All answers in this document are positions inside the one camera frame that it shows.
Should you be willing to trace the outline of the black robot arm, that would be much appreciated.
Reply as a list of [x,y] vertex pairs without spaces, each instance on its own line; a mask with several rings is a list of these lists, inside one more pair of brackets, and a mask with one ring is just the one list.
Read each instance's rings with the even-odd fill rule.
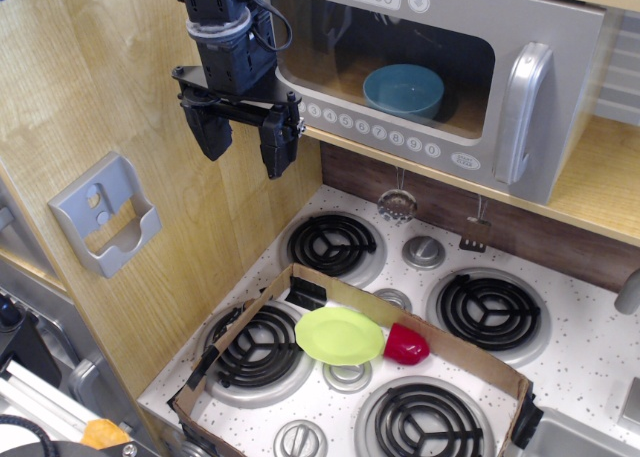
[[201,63],[177,66],[180,105],[204,155],[212,161],[232,143],[234,122],[257,128],[269,178],[296,160],[304,130],[301,99],[276,76],[278,45],[273,22],[281,13],[264,0],[178,0]]

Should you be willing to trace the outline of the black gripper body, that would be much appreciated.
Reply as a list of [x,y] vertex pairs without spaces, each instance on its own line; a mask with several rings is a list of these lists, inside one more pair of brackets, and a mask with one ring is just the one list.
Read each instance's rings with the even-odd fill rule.
[[277,53],[271,25],[188,25],[201,64],[178,66],[180,105],[215,106],[233,121],[260,128],[274,105],[287,106],[300,118],[300,97],[277,82]]

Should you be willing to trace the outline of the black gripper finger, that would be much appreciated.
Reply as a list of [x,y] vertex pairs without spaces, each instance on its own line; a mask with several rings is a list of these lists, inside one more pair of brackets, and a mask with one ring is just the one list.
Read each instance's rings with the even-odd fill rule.
[[215,106],[181,105],[187,124],[201,151],[211,161],[218,160],[232,144],[229,119]]
[[259,128],[260,151],[268,177],[281,177],[296,160],[300,118],[284,105],[274,105]]

